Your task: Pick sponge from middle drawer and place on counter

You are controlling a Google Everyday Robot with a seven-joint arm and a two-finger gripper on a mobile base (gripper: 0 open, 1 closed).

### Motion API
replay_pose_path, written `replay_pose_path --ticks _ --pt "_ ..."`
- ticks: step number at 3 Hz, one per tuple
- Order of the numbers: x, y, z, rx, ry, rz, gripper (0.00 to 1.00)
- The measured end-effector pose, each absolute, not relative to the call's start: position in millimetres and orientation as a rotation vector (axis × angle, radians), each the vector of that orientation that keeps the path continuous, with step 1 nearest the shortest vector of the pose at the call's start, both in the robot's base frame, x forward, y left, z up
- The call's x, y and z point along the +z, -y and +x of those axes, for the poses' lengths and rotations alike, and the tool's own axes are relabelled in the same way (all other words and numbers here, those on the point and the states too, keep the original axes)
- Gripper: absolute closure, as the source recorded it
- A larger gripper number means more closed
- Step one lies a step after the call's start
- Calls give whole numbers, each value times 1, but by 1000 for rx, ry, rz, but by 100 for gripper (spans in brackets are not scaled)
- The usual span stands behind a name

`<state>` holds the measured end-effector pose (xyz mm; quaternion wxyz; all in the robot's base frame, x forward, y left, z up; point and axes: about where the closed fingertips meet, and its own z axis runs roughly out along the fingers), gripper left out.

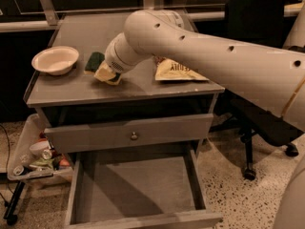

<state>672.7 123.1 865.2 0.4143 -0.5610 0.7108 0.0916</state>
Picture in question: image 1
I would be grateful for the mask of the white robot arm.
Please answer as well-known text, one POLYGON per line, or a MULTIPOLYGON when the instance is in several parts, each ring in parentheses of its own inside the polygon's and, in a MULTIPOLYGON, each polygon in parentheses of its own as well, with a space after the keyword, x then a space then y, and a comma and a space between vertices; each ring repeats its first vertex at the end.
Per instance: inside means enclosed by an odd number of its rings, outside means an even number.
POLYGON ((305 53, 186 31, 171 10, 138 10, 106 48, 110 82, 152 56, 170 58, 305 131, 305 53))

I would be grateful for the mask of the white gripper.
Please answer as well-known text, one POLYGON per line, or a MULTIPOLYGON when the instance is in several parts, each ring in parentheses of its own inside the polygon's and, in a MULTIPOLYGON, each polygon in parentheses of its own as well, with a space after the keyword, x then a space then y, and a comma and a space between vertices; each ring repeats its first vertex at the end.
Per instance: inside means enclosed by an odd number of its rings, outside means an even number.
POLYGON ((121 73, 131 71, 140 62, 150 57, 150 54, 137 52, 128 43, 125 34, 121 32, 106 48, 105 61, 100 64, 93 77, 109 85, 118 85, 121 73))

